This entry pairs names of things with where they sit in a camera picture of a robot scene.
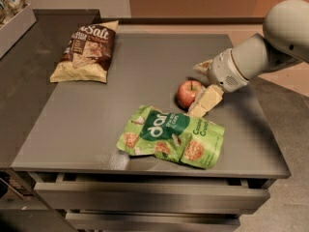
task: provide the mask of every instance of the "white box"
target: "white box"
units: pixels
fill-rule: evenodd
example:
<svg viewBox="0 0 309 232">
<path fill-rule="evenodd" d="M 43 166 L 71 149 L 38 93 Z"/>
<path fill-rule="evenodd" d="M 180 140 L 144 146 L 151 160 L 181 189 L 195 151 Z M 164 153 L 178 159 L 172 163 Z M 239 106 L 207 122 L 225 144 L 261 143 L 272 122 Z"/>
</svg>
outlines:
<svg viewBox="0 0 309 232">
<path fill-rule="evenodd" d="M 30 4 L 0 28 L 0 59 L 36 22 Z"/>
</svg>

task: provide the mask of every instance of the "red apple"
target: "red apple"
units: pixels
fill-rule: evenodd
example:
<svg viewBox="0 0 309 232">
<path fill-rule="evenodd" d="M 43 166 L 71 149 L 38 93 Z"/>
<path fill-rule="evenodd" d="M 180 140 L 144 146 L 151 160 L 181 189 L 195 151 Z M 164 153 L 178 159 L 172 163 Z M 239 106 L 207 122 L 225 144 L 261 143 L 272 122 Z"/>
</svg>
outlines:
<svg viewBox="0 0 309 232">
<path fill-rule="evenodd" d="M 177 100 L 183 109 L 188 109 L 193 104 L 202 86 L 201 82 L 194 80 L 188 80 L 181 84 L 177 92 Z"/>
</svg>

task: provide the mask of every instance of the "dark countertop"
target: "dark countertop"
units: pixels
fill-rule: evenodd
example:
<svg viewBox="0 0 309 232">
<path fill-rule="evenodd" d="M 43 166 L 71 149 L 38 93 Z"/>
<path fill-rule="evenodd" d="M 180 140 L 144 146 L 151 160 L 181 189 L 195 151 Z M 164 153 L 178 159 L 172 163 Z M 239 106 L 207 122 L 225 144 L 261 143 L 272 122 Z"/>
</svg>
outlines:
<svg viewBox="0 0 309 232">
<path fill-rule="evenodd" d="M 48 78 L 82 24 L 97 21 L 97 10 L 35 11 L 37 22 L 0 60 L 0 169 L 11 167 L 56 84 Z"/>
</svg>

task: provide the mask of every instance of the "green chip bag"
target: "green chip bag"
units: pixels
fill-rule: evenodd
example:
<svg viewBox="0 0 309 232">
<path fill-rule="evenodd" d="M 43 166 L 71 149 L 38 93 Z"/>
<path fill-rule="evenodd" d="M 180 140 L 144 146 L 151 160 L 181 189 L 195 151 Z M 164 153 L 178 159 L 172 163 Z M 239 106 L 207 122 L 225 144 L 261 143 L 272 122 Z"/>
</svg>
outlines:
<svg viewBox="0 0 309 232">
<path fill-rule="evenodd" d="M 203 118 L 162 113 L 142 105 L 126 123 L 117 147 L 131 156 L 212 168 L 220 154 L 224 128 Z"/>
</svg>

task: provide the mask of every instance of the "white robotic hand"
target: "white robotic hand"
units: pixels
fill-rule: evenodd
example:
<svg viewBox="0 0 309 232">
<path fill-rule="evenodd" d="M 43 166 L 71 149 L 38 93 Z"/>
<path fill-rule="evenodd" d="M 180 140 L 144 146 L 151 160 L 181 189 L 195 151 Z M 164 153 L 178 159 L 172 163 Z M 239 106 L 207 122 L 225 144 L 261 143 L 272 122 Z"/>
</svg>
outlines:
<svg viewBox="0 0 309 232">
<path fill-rule="evenodd" d="M 224 92 L 234 92 L 261 73 L 309 63 L 309 3 L 287 0 L 277 4 L 267 14 L 263 32 L 264 38 L 255 34 L 194 70 Z"/>
</svg>

